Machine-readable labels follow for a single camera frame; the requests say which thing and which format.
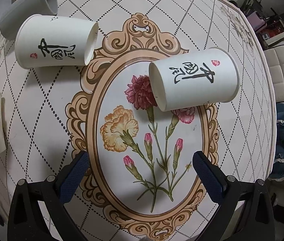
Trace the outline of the pink suitcase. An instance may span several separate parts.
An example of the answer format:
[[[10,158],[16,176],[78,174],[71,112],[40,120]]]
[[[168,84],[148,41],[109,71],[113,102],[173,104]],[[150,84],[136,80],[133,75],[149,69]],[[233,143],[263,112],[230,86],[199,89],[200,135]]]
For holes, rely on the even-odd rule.
[[[247,17],[247,20],[252,26],[255,33],[261,32],[267,26],[265,19],[256,11],[251,13]]]

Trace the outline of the grey ribbed cup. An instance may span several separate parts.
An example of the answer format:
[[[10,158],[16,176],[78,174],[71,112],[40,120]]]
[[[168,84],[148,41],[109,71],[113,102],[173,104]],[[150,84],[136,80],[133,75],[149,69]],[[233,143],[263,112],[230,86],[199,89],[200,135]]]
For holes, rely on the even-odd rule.
[[[15,40],[24,21],[34,14],[56,15],[57,0],[16,0],[0,18],[0,32],[7,40]]]

